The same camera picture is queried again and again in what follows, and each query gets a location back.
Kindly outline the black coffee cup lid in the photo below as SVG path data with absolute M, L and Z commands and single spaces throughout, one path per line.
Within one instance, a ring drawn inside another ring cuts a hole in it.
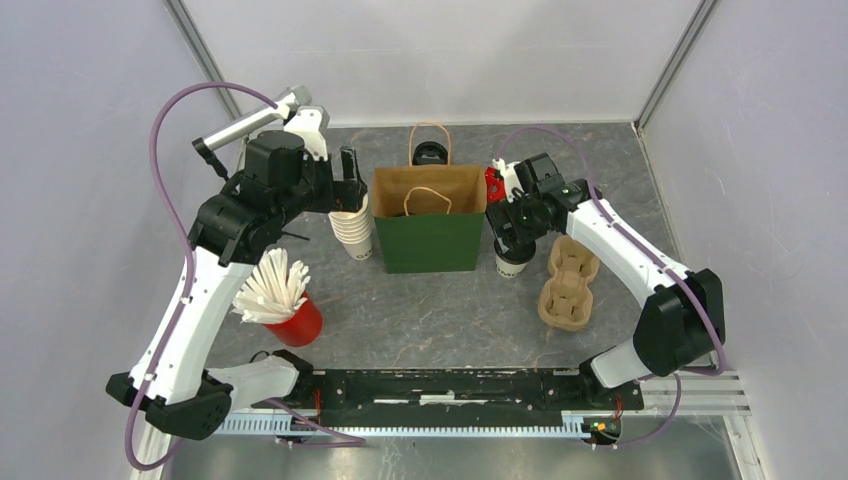
M 522 265 L 530 262 L 537 252 L 535 242 L 521 243 L 506 248 L 498 240 L 494 240 L 494 249 L 499 260 L 510 265 Z

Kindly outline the white paper coffee cup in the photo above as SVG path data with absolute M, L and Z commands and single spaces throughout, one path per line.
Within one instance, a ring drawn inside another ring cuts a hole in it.
M 528 261 L 512 263 L 500 257 L 495 257 L 496 271 L 504 278 L 514 278 L 524 271 Z

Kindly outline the green paper bag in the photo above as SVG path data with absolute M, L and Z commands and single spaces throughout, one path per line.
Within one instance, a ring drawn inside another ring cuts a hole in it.
M 442 130 L 447 165 L 413 166 L 415 130 Z M 407 163 L 378 167 L 370 189 L 384 267 L 389 274 L 473 271 L 487 206 L 484 169 L 453 160 L 452 137 L 433 121 L 419 122 L 408 137 Z

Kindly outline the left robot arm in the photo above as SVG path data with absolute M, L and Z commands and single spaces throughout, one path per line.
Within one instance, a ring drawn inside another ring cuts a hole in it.
M 189 257 L 149 350 L 129 372 L 112 375 L 107 393 L 140 403 L 158 430 L 190 440 L 213 434 L 227 415 L 269 398 L 290 407 L 314 394 L 310 364 L 278 350 L 254 363 L 205 366 L 213 340 L 238 290 L 303 212 L 356 212 L 367 186 L 356 152 L 340 150 L 343 177 L 331 157 L 308 148 L 305 134 L 264 131 L 246 144 L 245 166 L 205 201 L 188 234 Z

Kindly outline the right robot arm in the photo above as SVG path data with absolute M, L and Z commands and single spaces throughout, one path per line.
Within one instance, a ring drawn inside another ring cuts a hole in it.
M 520 273 L 535 257 L 537 240 L 558 232 L 590 255 L 588 267 L 569 275 L 571 285 L 588 284 L 602 263 L 641 307 L 632 337 L 589 360 L 577 382 L 585 405 L 602 408 L 619 386 L 691 370 L 692 361 L 710 352 L 718 356 L 713 374 L 723 372 L 723 287 L 713 271 L 694 271 L 665 255 L 587 180 L 566 182 L 547 154 L 512 163 L 495 159 L 485 179 L 486 218 L 502 276 Z

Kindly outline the stack of white paper cups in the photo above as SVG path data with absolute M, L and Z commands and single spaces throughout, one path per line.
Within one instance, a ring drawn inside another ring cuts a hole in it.
M 331 212 L 329 221 L 335 238 L 342 244 L 351 258 L 362 261 L 372 255 L 373 220 L 368 195 L 363 197 L 360 210 L 357 212 Z

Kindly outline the red plastic holder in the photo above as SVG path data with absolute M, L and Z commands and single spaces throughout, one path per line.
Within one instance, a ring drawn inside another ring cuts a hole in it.
M 484 179 L 488 204 L 498 203 L 506 198 L 504 179 L 495 167 L 485 169 Z

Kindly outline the stack of black lids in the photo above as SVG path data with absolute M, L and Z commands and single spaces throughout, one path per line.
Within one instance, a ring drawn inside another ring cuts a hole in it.
M 447 165 L 449 150 L 436 141 L 424 141 L 413 148 L 411 164 L 413 166 Z

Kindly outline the silver microphone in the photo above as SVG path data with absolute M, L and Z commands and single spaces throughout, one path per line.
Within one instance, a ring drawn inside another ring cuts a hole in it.
M 202 157 L 211 156 L 216 150 L 241 139 L 261 127 L 280 121 L 288 123 L 300 107 L 312 104 L 312 94 L 306 86 L 297 85 L 284 90 L 276 99 L 276 106 L 262 106 L 231 121 L 192 142 L 195 151 Z

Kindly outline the brown cardboard cup carriers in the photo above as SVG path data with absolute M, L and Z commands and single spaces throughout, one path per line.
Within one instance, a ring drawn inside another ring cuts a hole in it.
M 600 259 L 569 236 L 553 243 L 549 260 L 550 278 L 539 296 L 537 313 L 547 325 L 569 332 L 589 322 L 593 293 L 589 285 L 600 271 Z

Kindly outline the red cup with straws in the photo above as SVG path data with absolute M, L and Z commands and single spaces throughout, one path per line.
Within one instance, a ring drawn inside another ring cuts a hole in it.
M 323 317 L 307 293 L 310 269 L 291 260 L 283 248 L 266 252 L 244 285 L 232 307 L 244 323 L 268 329 L 280 342 L 303 347 L 317 339 Z

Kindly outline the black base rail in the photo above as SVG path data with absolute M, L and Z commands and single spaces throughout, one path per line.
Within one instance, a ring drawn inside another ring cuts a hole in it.
M 634 382 L 603 390 L 577 370 L 554 368 L 313 370 L 280 401 L 356 436 L 580 438 L 645 406 Z

